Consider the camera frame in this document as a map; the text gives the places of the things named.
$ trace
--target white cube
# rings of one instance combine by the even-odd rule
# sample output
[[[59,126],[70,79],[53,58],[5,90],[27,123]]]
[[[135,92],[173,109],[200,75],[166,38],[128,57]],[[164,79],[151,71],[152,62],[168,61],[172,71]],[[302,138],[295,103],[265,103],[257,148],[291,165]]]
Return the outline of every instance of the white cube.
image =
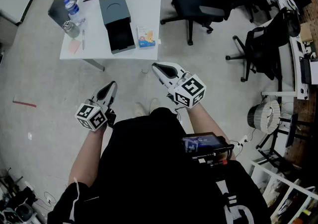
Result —
[[[188,108],[198,104],[205,95],[206,86],[197,75],[193,75],[183,84],[172,89],[174,101],[183,104]]]
[[[107,121],[101,107],[89,104],[81,104],[75,117],[84,128],[91,131],[98,130]]]

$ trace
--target white desk on side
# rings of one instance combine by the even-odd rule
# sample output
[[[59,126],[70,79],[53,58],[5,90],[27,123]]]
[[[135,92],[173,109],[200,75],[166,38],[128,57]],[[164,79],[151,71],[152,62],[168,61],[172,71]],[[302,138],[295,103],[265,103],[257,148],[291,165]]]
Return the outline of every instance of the white desk on side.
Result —
[[[84,50],[81,44],[75,54],[70,53],[68,45],[71,38],[65,34],[60,54],[61,60],[82,59],[101,71],[104,71],[104,66],[94,59],[157,60],[161,0],[126,0],[131,16],[130,27],[136,48],[115,55],[110,52],[108,33],[103,24],[99,0],[82,1],[78,0],[79,8],[86,18],[84,24],[80,27],[81,30],[85,30]],[[142,24],[149,25],[153,29],[155,46],[139,47],[137,26]],[[82,33],[76,39],[82,41]]]
[[[287,7],[288,9],[292,9],[287,0],[277,0],[278,6],[280,9],[283,7]],[[294,61],[294,75],[295,75],[295,90],[294,91],[275,91],[275,92],[262,92],[262,95],[272,95],[272,96],[293,96],[297,97],[297,99],[309,99],[309,86],[308,84],[302,83],[302,75],[300,69],[300,61],[299,57],[304,57],[304,45],[300,40],[300,37],[290,37],[289,38],[292,56]],[[298,43],[300,43],[302,52],[298,48]]]

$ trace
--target person's left arm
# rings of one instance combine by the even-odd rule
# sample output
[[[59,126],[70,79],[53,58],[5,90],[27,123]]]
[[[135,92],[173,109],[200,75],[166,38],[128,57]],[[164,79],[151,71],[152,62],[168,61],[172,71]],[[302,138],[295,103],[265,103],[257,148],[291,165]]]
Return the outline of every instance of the person's left arm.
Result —
[[[88,187],[94,183],[98,173],[101,146],[106,127],[105,123],[96,132],[90,131],[88,133],[72,166],[68,185],[74,182],[74,177],[78,182],[84,183]]]

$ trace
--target chair armrest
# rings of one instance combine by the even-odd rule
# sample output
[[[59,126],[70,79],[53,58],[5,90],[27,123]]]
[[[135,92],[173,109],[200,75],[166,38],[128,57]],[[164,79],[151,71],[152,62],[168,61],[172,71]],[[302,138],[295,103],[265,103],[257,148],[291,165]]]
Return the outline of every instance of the chair armrest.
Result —
[[[212,16],[225,16],[224,10],[216,7],[199,6],[202,13]]]

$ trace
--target pink sticky note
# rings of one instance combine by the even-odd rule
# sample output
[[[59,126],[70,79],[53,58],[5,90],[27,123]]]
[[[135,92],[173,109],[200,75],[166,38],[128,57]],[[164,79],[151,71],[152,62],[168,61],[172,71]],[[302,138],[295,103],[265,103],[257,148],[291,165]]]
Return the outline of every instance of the pink sticky note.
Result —
[[[75,54],[77,49],[79,48],[80,44],[81,44],[81,41],[78,41],[76,39],[72,39],[71,42],[69,43],[69,51],[72,54]]]

